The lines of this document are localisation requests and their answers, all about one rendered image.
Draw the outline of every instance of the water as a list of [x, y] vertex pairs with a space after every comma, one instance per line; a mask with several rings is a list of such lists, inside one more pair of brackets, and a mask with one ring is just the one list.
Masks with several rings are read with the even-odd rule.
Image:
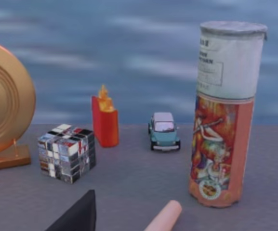
[[101, 84], [121, 123], [156, 111], [192, 122], [199, 24], [209, 20], [269, 27], [253, 122], [278, 124], [278, 1], [0, 0], [0, 44], [33, 78], [34, 124], [91, 123]]

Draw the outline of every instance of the puzzle cube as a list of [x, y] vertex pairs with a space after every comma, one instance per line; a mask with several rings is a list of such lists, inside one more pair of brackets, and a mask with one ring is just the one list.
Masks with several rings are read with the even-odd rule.
[[41, 172], [74, 183], [96, 165], [94, 133], [62, 124], [38, 138]]

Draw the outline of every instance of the gold stand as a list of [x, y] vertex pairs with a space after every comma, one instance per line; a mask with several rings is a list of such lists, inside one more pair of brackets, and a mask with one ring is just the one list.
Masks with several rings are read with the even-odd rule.
[[30, 163], [28, 146], [17, 145], [15, 140], [11, 147], [0, 152], [0, 169], [29, 165]]

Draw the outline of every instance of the gray table surface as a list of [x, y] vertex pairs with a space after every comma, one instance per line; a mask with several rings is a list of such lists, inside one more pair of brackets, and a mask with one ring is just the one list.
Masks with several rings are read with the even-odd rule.
[[121, 126], [120, 145], [97, 145], [97, 166], [73, 185], [40, 173], [36, 139], [54, 127], [30, 126], [21, 142], [32, 164], [0, 170], [0, 231], [43, 231], [89, 189], [97, 231], [142, 231], [172, 199], [183, 206], [174, 231], [278, 231], [278, 127], [252, 128], [242, 199], [224, 209], [188, 194], [191, 125], [180, 126], [174, 153], [150, 151], [146, 125]]

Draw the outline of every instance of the mosaic cube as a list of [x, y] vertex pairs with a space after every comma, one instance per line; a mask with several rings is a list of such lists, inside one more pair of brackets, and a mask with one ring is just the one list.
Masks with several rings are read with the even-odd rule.
[[96, 166], [93, 131], [62, 124], [38, 138], [41, 172], [74, 183]]

